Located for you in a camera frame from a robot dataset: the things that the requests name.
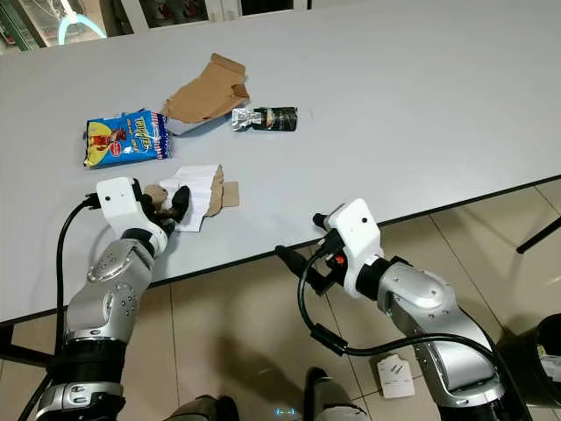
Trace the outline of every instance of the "black chair leg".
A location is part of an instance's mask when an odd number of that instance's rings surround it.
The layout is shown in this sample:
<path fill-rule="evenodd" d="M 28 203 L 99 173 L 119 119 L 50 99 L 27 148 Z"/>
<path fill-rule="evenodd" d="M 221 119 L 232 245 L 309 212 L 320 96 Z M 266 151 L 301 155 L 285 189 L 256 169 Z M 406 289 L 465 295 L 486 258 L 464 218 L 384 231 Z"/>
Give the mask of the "black chair leg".
<path fill-rule="evenodd" d="M 545 228 L 543 228 L 534 237 L 525 241 L 524 244 L 522 244 L 521 246 L 516 248 L 516 251 L 520 254 L 523 254 L 525 251 L 527 251 L 531 247 L 535 246 L 537 243 L 542 241 L 544 238 L 546 238 L 548 235 L 550 235 L 552 232 L 554 232 L 559 227 L 561 227 L 561 218 L 557 218 L 551 224 L 549 224 Z"/>
<path fill-rule="evenodd" d="M 53 356 L 23 346 L 12 345 L 13 325 L 0 327 L 0 360 L 14 361 L 28 366 L 46 367 Z"/>

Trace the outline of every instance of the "chips bag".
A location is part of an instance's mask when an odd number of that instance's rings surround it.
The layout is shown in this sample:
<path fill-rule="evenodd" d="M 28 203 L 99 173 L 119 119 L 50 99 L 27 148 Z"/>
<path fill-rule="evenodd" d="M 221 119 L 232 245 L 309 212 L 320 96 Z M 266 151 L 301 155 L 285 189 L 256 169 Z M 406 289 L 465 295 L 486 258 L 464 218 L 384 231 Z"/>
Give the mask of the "chips bag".
<path fill-rule="evenodd" d="M 142 110 L 118 118 L 96 118 L 86 124 L 84 166 L 164 160 L 169 155 L 166 117 Z"/>

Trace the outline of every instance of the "red logo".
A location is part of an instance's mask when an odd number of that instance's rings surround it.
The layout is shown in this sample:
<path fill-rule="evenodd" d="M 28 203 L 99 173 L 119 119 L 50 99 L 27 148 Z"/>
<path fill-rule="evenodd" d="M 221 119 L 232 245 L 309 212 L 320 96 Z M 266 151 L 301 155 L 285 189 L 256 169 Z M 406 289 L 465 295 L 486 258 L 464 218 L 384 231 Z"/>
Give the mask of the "red logo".
<path fill-rule="evenodd" d="M 113 142 L 109 146 L 109 150 L 111 152 L 111 155 L 119 156 L 121 154 L 121 144 L 119 142 Z"/>

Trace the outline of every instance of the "beige floor tile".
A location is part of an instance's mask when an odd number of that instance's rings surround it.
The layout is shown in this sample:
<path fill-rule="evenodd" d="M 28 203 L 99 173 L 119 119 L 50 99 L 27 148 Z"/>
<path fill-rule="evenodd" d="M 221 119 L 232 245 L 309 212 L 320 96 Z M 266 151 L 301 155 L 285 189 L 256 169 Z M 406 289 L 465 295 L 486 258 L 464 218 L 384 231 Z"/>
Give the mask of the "beige floor tile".
<path fill-rule="evenodd" d="M 540 184 L 537 189 L 555 207 L 557 213 L 561 214 L 561 180 Z"/>
<path fill-rule="evenodd" d="M 149 289 L 127 346 L 119 421 L 165 419 L 178 407 L 170 286 Z"/>
<path fill-rule="evenodd" d="M 381 238 L 388 258 L 397 254 L 418 268 L 442 276 L 454 287 L 458 303 L 462 308 L 472 315 L 494 339 L 500 337 L 502 330 L 493 313 L 487 308 L 483 298 L 429 217 L 415 218 L 383 227 Z M 338 326 L 352 346 L 380 345 L 403 337 L 393 322 L 378 310 L 376 303 L 366 298 L 350 298 L 341 288 L 332 288 L 328 295 Z M 398 354 L 409 361 L 414 377 L 421 375 L 421 369 L 416 363 L 411 347 L 401 349 Z M 377 374 L 373 374 L 375 363 L 380 358 L 382 357 L 373 360 L 352 358 L 362 393 L 365 395 L 380 388 Z"/>
<path fill-rule="evenodd" d="M 120 421 L 165 419 L 177 407 L 174 337 L 169 286 L 148 290 L 123 372 L 126 405 Z M 53 351 L 55 316 L 16 325 L 13 343 Z M 45 371 L 6 361 L 0 377 L 0 419 L 17 419 Z"/>
<path fill-rule="evenodd" d="M 558 421 L 555 412 L 549 408 L 529 408 L 533 421 Z"/>
<path fill-rule="evenodd" d="M 273 257 L 173 285 L 180 399 L 232 396 L 241 419 L 275 419 L 302 407 L 307 370 L 327 371 L 350 395 L 359 386 L 346 358 L 314 341 L 296 304 L 296 279 Z M 335 330 L 325 299 L 308 294 L 315 321 Z"/>
<path fill-rule="evenodd" d="M 503 326 L 523 332 L 559 312 L 561 235 L 549 236 L 524 255 L 515 250 L 557 218 L 536 189 L 445 210 L 433 218 Z"/>
<path fill-rule="evenodd" d="M 437 406 L 432 402 L 427 385 L 422 377 L 414 379 L 415 395 L 385 399 L 380 393 L 365 396 L 372 421 L 423 421 L 440 419 Z"/>
<path fill-rule="evenodd" d="M 54 350 L 55 316 L 15 325 L 12 343 L 44 353 Z M 18 419 L 43 377 L 45 369 L 5 361 L 0 377 L 0 419 Z"/>

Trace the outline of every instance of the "white paper card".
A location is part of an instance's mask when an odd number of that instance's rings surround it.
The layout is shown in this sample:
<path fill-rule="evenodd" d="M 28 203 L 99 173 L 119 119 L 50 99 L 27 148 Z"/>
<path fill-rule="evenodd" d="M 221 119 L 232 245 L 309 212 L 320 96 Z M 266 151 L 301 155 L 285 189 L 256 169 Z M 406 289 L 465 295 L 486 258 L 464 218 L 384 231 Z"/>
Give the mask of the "white paper card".
<path fill-rule="evenodd" d="M 378 373 L 385 398 L 412 396 L 415 394 L 411 368 L 406 360 L 394 354 L 378 362 Z"/>

